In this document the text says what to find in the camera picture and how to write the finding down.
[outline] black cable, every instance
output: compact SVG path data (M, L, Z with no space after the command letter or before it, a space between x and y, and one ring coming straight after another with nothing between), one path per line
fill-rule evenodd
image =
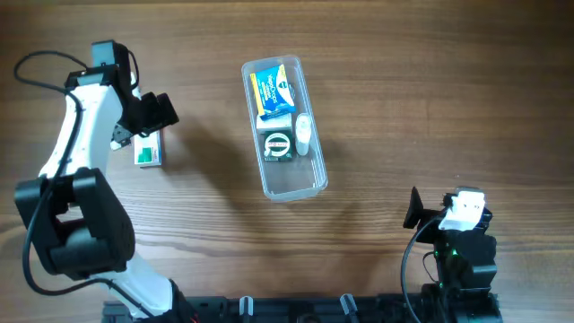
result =
M131 89L135 89L137 87L137 85L139 85L140 83L140 69L137 67L137 61L135 60L135 55L131 50L127 51L129 53L129 55L132 57L132 59L134 60L134 67L135 67L135 83L132 84Z
M424 256L422 256L422 266L424 267L424 271L427 272L427 275L430 277L431 281L436 284L436 283L438 283L439 281L437 281L437 280L435 280L434 278L432 278L432 275L431 275L431 273L429 272L429 269L427 269L427 264L424 262L424 260L425 260L428 256L430 256L430 255L434 255L434 251L427 252L427 253L424 254Z
M417 238L419 238L421 233L426 228L428 228L431 224L433 224L438 219L439 219L438 216L430 219L426 224L424 224L422 226L422 228L420 230L418 230L413 235L413 237L411 238L411 241L409 241L409 244L406 246L406 250L404 251L404 254L403 254L403 262L401 263L401 289L403 290L404 301L406 302L406 307L409 309L409 312L411 312L411 317L413 317L414 321L417 323L421 323L421 321L419 320L419 318L417 318L416 314L414 313L413 305L411 305L411 301L409 301L409 297L406 293L406 283L405 283L406 279L404 278L404 272L406 271L406 260L409 258L409 254L411 253L411 249L413 248L413 245L416 242Z
M68 163L68 160L70 157L70 152L72 151L72 148L74 147L74 142L75 142L76 137L78 136L78 132L80 130L80 124L82 122L82 112L83 112L82 103L80 102L80 100L78 100L78 98L75 95L73 95L71 92L69 92L67 89L61 88L59 86L55 86L52 84L48 84L48 83L43 83L43 82L38 82L38 81L22 78L18 75L18 70L20 69L20 66L24 62L26 62L27 60L29 60L32 57L41 56L41 55L55 55L55 56L59 56L59 57L65 57L65 58L71 59L72 61L74 61L75 63L81 65L82 67L84 67L86 69L88 68L88 66L84 62L80 61L79 59L77 59L71 55L65 54L65 53L57 52L55 50L41 50L41 51L29 53L27 56L23 57L20 61L18 61L18 63L16 63L16 65L14 66L14 78L16 80L18 80L22 83L25 83L25 84L34 85L34 86L38 86L38 87L45 88L45 89L50 89L50 90L53 90L56 92L63 93L65 96L66 95L69 96L70 98L72 98L72 100L75 103L75 113L76 113L74 126L72 127L72 132L70 134L70 138L68 139L68 142L65 146L64 152L62 153L62 159L60 160L60 163L57 167L57 170L56 170L56 173L54 174L54 177L52 178L52 180L50 180L50 182L49 182L48 186L46 187L46 189L44 190L44 192L41 193L40 200L39 200L38 204L36 205L36 208L34 209L34 213L32 214L32 217L30 219L30 224L28 225L28 231L26 232L26 240L24 241L24 247L22 249L22 270L24 272L24 277L26 278L26 283L28 283L28 285L30 286L30 288L34 292L37 292L39 294L46 295L46 296L64 295L64 294L67 294L70 292L75 292L75 291L77 291L83 287L89 286L91 284L106 284L110 289L115 290L122 297L124 297L127 301L134 304L134 306L136 306L136 308L139 309L141 312L143 312L145 315L147 315L148 317L152 317L153 315L151 314L150 311L145 309L142 306L142 304L135 301L129 294L124 292L119 286L114 284L113 281L111 281L109 279L95 278L95 279L91 279L89 281L79 283L79 284L73 285L71 287L68 287L68 288L65 288L62 290L58 290L58 291L50 291L50 290L43 289L40 286L38 286L36 284L36 282L34 281L34 277L32 276L32 273L30 270L30 246L31 246L32 236L34 235L36 220L38 219L40 210L44 208L48 198L51 196L52 192L54 191L54 187L56 185L57 179L62 175L62 172L64 171L64 168L65 168L66 164Z

